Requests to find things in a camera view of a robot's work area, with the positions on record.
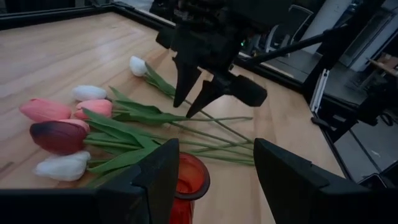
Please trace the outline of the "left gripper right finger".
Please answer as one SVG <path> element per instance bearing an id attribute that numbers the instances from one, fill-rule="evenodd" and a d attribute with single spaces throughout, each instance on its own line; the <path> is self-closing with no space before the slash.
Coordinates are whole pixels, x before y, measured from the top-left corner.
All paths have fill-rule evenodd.
<path id="1" fill-rule="evenodd" d="M 276 224 L 350 224 L 369 204 L 369 189 L 265 139 L 255 139 L 253 154 Z"/>

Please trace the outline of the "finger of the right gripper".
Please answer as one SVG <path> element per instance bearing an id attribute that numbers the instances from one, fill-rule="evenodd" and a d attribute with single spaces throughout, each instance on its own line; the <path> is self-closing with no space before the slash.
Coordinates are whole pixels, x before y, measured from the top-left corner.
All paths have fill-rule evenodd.
<path id="1" fill-rule="evenodd" d="M 179 107 L 187 98 L 190 90 L 196 84 L 201 71 L 196 65 L 184 62 L 183 58 L 175 56 L 173 58 L 177 68 L 177 85 L 175 87 L 174 104 L 175 108 Z"/>
<path id="2" fill-rule="evenodd" d="M 203 81 L 202 89 L 195 101 L 192 103 L 186 117 L 191 118 L 211 102 L 223 96 L 225 88 L 226 82 L 220 78 L 214 78 L 212 81 Z"/>

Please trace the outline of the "pink artificial tulip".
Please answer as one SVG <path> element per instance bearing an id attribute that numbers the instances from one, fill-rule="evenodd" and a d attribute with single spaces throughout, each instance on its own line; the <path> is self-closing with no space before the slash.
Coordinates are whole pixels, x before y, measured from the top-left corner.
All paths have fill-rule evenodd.
<path id="1" fill-rule="evenodd" d="M 64 123 L 70 123 L 70 124 L 76 124 L 78 126 L 81 126 L 87 133 L 90 132 L 90 126 L 84 122 L 83 120 L 80 119 L 61 119 L 61 122 Z"/>
<path id="2" fill-rule="evenodd" d="M 35 122 L 69 119 L 72 115 L 67 105 L 42 98 L 34 98 L 19 107 L 19 111 Z"/>
<path id="3" fill-rule="evenodd" d="M 147 125 L 163 125 L 171 124 L 183 130 L 206 136 L 208 138 L 227 142 L 232 146 L 244 147 L 249 141 L 233 142 L 225 138 L 221 138 L 212 134 L 204 133 L 197 129 L 189 128 L 179 124 L 180 121 L 187 121 L 188 119 L 172 113 L 165 113 L 155 106 L 143 105 L 132 101 L 125 100 L 88 100 L 77 104 L 75 117 L 87 118 L 86 111 L 89 110 L 105 118 L 113 118 L 116 121 L 133 121 Z"/>

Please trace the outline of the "gray metal mounting plate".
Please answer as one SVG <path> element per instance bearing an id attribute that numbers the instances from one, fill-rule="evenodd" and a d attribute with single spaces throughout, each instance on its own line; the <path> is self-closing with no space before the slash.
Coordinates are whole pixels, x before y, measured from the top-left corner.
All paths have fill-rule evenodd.
<path id="1" fill-rule="evenodd" d="M 318 78 L 318 81 L 315 86 L 315 90 L 313 92 L 312 99 L 310 102 L 310 110 L 314 113 L 317 113 L 320 108 L 320 103 L 322 100 L 323 93 L 325 91 L 326 82 L 328 80 L 329 74 L 330 74 L 330 71 L 327 69 L 324 69 Z"/>

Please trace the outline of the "red glass vase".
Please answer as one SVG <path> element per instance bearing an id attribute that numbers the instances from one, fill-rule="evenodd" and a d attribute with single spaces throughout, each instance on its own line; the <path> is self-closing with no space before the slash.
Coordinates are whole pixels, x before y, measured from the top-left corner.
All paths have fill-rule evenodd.
<path id="1" fill-rule="evenodd" d="M 193 224 L 195 201 L 202 198 L 209 187 L 210 175 L 206 165 L 194 155 L 181 152 L 169 224 Z"/>

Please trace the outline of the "gray office chair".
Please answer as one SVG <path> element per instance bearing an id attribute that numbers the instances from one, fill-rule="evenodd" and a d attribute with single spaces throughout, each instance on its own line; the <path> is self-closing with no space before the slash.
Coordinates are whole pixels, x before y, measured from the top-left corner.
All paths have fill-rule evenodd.
<path id="1" fill-rule="evenodd" d="M 291 45 L 294 37 L 313 14 L 307 8 L 291 5 L 287 19 L 271 29 L 266 40 L 266 53 Z"/>

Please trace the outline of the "white artificial tulip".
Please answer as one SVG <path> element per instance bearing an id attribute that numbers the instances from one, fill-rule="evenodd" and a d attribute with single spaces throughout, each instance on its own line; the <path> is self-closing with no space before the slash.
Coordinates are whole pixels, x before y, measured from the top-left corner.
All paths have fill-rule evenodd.
<path id="1" fill-rule="evenodd" d="M 172 86 L 171 84 L 167 83 L 155 70 L 147 64 L 143 59 L 132 56 L 129 60 L 129 68 L 132 72 L 133 75 L 137 77 L 144 77 L 145 81 L 149 83 L 150 85 L 156 87 L 159 91 L 164 93 L 166 96 L 168 96 L 171 99 L 174 99 L 175 97 L 175 87 Z M 212 117 L 210 114 L 204 112 L 203 110 L 200 110 L 200 113 L 205 115 L 207 118 L 210 119 L 215 119 Z M 223 124 L 221 121 L 214 121 L 218 125 L 220 125 L 222 128 L 225 128 L 229 132 L 245 139 L 249 143 L 253 143 L 253 140 L 249 139 L 248 137 L 244 136 L 243 134 L 238 133 L 237 131 L 231 129 L 229 126 Z"/>
<path id="2" fill-rule="evenodd" d="M 87 186 L 98 186 L 112 176 L 126 170 L 142 161 L 150 153 L 149 150 L 126 151 L 109 159 L 92 159 L 88 151 L 81 151 L 67 156 L 52 156 L 38 163 L 34 174 L 40 177 L 61 181 L 74 182 L 80 180 L 86 173 L 95 177 Z M 182 154 L 198 159 L 212 160 L 224 163 L 253 166 L 254 158 L 237 150 L 221 151 L 220 149 L 191 149 L 183 150 Z"/>
<path id="3" fill-rule="evenodd" d="M 115 93 L 115 95 L 117 97 L 116 100 L 129 99 L 127 96 L 125 96 L 121 92 L 117 91 L 117 89 L 112 88 L 111 90 L 113 91 L 113 93 Z M 106 90 L 104 90 L 100 87 L 91 86 L 91 85 L 80 85 L 80 86 L 75 87 L 72 90 L 72 95 L 75 100 L 79 101 L 79 103 L 81 103 L 82 101 L 88 101 L 88 100 L 105 100 L 105 99 L 107 99 L 107 96 L 108 96 Z"/>

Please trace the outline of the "dark red artificial tulip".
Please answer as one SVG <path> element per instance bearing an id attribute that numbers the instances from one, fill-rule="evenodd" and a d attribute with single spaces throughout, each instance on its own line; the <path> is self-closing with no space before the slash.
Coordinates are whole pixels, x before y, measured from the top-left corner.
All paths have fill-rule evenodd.
<path id="1" fill-rule="evenodd" d="M 29 131 L 36 145 L 63 156 L 81 151 L 87 145 L 136 151 L 156 148 L 168 140 L 113 119 L 89 119 L 82 125 L 44 121 L 32 124 Z"/>

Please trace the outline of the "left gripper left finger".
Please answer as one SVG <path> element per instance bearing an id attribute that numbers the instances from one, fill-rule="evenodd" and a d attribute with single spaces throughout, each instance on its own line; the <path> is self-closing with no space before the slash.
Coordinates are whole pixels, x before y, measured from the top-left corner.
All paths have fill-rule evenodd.
<path id="1" fill-rule="evenodd" d="M 100 224 L 169 224 L 179 141 L 170 139 L 96 191 Z"/>

